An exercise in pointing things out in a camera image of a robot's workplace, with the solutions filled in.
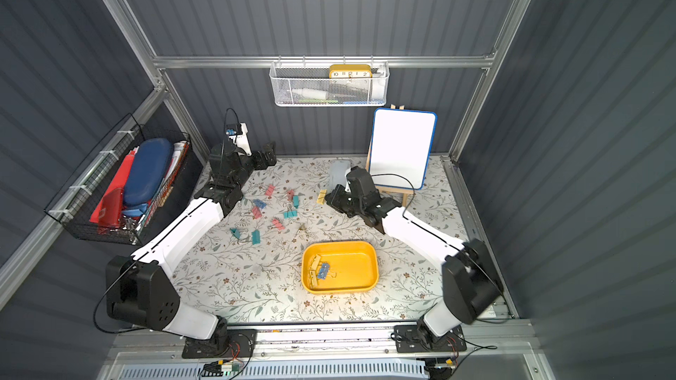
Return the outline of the yellow storage box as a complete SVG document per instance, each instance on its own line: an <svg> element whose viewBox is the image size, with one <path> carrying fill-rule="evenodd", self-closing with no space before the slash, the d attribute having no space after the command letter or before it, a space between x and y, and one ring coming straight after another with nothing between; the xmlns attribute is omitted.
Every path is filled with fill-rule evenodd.
<svg viewBox="0 0 676 380"><path fill-rule="evenodd" d="M311 277L314 255L330 265L328 277ZM315 294L348 294L372 290L380 280L375 248L364 241L332 241L311 244L303 253L301 281L306 291Z"/></svg>

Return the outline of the yellow binder clip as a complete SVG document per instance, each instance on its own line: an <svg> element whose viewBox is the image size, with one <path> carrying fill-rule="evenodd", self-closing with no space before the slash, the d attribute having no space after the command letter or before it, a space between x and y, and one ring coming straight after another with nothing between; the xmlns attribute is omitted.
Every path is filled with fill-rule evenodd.
<svg viewBox="0 0 676 380"><path fill-rule="evenodd" d="M320 255L318 255L318 254L314 255L312 260L311 260L311 264L310 264L310 268L309 268L309 274L310 274L311 277L317 276L318 272L320 271L320 265L321 265Z"/></svg>

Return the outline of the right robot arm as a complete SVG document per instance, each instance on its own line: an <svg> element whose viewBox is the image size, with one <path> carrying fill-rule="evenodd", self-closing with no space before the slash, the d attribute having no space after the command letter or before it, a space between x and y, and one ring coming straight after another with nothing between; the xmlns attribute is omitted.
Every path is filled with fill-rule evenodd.
<svg viewBox="0 0 676 380"><path fill-rule="evenodd" d="M430 347L462 324L473 324L503 295L503 283L484 242L464 242L424 223L406 205L381 195L364 168L345 169L328 192L326 204L345 216L360 217L438 269L442 298L417 321L417 339L424 346Z"/></svg>

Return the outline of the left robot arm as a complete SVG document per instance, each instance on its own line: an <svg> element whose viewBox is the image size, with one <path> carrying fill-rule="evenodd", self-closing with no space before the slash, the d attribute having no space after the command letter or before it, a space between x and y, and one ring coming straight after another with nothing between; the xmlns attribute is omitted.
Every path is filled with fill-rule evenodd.
<svg viewBox="0 0 676 380"><path fill-rule="evenodd" d="M109 318L192 340L215 337L223 320L184 304L172 278L202 236L243 199L251 175L276 165L275 142L253 151L243 145L245 138L244 130L238 129L214 146L209 154L211 177L195 192L186 209L132 255L110 260L107 289L100 300Z"/></svg>

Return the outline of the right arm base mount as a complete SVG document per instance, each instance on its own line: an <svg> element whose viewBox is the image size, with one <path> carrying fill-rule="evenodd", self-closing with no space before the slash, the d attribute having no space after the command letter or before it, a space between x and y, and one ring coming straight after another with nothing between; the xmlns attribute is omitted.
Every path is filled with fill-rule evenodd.
<svg viewBox="0 0 676 380"><path fill-rule="evenodd" d="M454 327L444 336L436 336L423 325L396 325L390 339L400 354L456 354L468 348L461 327Z"/></svg>

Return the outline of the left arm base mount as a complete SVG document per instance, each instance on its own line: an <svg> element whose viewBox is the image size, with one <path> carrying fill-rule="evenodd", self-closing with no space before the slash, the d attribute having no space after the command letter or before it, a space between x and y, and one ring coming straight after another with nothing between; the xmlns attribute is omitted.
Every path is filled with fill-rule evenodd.
<svg viewBox="0 0 676 380"><path fill-rule="evenodd" d="M182 359L249 358L253 355L258 332L255 329L216 331L208 340L185 339Z"/></svg>

